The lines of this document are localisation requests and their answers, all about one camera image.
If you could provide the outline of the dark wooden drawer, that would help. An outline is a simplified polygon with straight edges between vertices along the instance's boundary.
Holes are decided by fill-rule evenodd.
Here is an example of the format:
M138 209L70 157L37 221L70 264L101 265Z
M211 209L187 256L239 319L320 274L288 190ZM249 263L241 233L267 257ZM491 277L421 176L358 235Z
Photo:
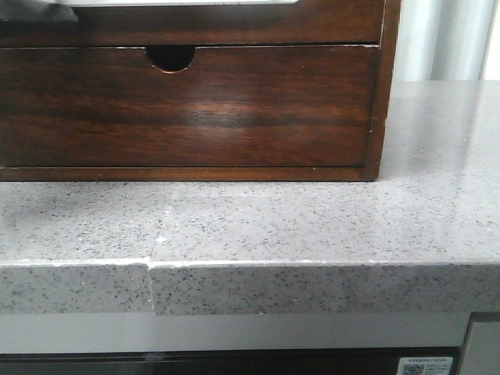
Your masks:
M197 47L176 73L146 48L1 52L10 167L360 166L378 51Z

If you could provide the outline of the dark wooden drawer cabinet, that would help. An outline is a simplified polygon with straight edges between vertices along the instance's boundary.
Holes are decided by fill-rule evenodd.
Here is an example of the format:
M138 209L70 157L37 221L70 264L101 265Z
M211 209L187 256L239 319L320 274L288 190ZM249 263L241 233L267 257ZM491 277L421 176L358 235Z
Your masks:
M6 48L146 48L157 68L185 69L197 47L364 45L377 75L366 157L360 166L10 167L3 181L377 179L398 36L398 1L46 1L77 22L1 21Z

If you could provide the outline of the white QR code sticker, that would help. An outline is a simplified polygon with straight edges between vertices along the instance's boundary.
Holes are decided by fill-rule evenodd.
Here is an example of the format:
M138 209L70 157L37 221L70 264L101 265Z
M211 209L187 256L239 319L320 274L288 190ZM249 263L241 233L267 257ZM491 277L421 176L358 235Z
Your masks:
M449 375L454 359L439 357L403 357L398 363L397 375Z

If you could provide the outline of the black built-in appliance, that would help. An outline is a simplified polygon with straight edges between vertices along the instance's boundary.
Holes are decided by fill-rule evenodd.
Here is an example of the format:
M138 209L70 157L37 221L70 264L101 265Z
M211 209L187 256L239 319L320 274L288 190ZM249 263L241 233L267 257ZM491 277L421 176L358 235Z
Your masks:
M396 374L403 357L454 359L442 348L270 349L3 354L3 374Z

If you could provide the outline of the dark object at cabinet top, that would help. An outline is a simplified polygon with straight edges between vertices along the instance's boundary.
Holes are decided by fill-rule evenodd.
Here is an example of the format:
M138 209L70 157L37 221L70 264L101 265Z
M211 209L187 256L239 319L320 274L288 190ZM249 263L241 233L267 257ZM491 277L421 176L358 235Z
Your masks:
M73 9L60 2L2 0L1 21L28 23L77 22Z

